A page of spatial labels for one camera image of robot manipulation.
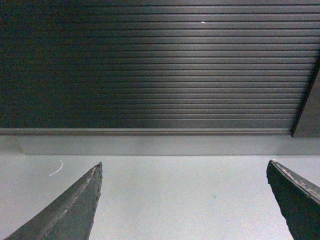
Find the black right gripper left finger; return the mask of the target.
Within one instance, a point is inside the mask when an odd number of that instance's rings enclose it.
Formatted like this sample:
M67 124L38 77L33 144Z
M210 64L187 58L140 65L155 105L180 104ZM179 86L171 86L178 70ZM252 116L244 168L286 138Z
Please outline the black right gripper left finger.
M88 240L101 196L103 164L92 167L7 240Z

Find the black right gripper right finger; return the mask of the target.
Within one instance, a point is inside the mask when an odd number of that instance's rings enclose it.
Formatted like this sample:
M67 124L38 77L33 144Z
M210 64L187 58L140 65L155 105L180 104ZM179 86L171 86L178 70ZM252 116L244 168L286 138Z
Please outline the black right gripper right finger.
M275 160L266 177L295 240L320 238L320 188Z

